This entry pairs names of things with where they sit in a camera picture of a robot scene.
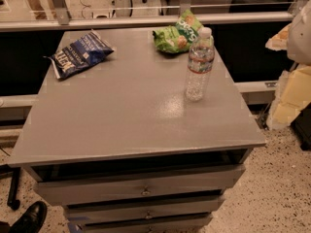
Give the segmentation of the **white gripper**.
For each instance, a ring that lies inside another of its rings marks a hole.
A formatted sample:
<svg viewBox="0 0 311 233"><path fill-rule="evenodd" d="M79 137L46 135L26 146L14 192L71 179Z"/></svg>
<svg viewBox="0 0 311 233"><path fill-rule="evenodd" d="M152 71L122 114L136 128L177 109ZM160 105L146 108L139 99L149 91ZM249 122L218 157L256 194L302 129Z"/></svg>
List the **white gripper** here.
<svg viewBox="0 0 311 233"><path fill-rule="evenodd" d="M270 130L289 126L311 103L311 0L265 47L287 50L287 56L299 64L291 72L283 71L275 90L275 99L269 109L266 124Z"/></svg>

